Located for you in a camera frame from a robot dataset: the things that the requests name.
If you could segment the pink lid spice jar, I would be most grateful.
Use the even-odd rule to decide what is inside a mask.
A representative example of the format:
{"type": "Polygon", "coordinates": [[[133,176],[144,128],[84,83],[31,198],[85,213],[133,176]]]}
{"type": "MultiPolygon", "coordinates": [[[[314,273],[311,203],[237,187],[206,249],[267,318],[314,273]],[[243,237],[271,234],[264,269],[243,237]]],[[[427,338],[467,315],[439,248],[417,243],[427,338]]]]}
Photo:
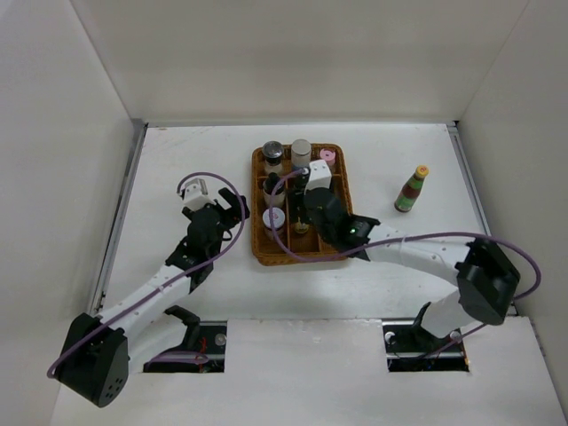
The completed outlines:
{"type": "Polygon", "coordinates": [[[323,148],[319,151],[319,157],[321,160],[325,161],[329,166],[332,166],[336,162],[336,153],[332,149],[323,148]]]}

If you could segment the silver lid salt jar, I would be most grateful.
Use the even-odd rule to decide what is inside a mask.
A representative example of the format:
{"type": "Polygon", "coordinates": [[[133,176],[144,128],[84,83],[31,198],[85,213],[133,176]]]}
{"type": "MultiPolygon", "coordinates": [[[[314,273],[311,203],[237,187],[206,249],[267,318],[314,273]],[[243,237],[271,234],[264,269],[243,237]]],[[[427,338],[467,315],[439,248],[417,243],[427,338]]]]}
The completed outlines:
{"type": "Polygon", "coordinates": [[[306,139],[295,140],[291,147],[291,168],[292,170],[299,170],[307,168],[311,161],[312,145],[306,139]]]}

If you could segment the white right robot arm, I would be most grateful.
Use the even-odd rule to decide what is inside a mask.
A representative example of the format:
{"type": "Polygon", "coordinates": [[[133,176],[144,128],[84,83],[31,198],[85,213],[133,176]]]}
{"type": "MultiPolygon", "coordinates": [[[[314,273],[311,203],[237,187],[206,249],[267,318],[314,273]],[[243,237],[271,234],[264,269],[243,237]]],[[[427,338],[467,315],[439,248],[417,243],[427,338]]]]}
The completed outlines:
{"type": "Polygon", "coordinates": [[[495,242],[413,241],[377,219],[352,215],[325,188],[308,191],[304,206],[321,239],[343,255],[398,264],[455,287],[450,295],[426,303],[413,325],[396,335],[397,342],[432,351],[460,327],[504,322],[520,274],[495,242]]]}

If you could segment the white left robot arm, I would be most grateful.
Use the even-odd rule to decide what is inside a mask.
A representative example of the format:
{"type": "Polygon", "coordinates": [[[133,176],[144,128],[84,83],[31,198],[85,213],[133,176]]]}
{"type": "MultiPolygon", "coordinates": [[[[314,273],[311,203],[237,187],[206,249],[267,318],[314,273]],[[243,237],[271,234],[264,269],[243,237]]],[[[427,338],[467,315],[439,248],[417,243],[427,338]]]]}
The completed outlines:
{"type": "Polygon", "coordinates": [[[177,314],[183,321],[170,330],[170,345],[183,354],[196,349],[199,331],[190,326],[195,317],[176,303],[209,277],[214,262],[234,245],[250,216],[243,195],[226,187],[218,193],[226,207],[200,187],[185,189],[185,237],[134,293],[95,316],[82,313],[72,321],[59,358],[48,371],[50,378],[97,407],[108,406],[128,381],[132,344],[163,314],[177,314]]]}

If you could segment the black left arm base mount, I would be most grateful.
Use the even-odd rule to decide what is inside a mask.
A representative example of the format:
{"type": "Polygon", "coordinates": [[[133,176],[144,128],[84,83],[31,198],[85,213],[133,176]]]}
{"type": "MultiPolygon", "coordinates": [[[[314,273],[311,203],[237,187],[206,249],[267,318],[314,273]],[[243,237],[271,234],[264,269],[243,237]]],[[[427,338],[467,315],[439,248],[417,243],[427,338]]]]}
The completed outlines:
{"type": "Polygon", "coordinates": [[[172,344],[166,344],[143,364],[143,373],[216,374],[225,371],[226,321],[203,321],[178,305],[164,313],[166,319],[173,320],[173,325],[180,329],[170,332],[172,344]]]}

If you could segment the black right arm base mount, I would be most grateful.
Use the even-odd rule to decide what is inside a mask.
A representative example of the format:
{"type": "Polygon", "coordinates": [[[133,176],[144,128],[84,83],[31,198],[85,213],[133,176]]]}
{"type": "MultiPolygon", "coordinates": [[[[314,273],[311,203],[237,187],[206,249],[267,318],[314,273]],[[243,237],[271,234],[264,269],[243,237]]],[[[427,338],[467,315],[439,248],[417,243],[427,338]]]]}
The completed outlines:
{"type": "Polygon", "coordinates": [[[469,372],[463,345],[453,343],[445,348],[451,336],[437,338],[425,331],[422,317],[426,303],[412,323],[388,322],[383,325],[386,364],[391,373],[469,372]]]}

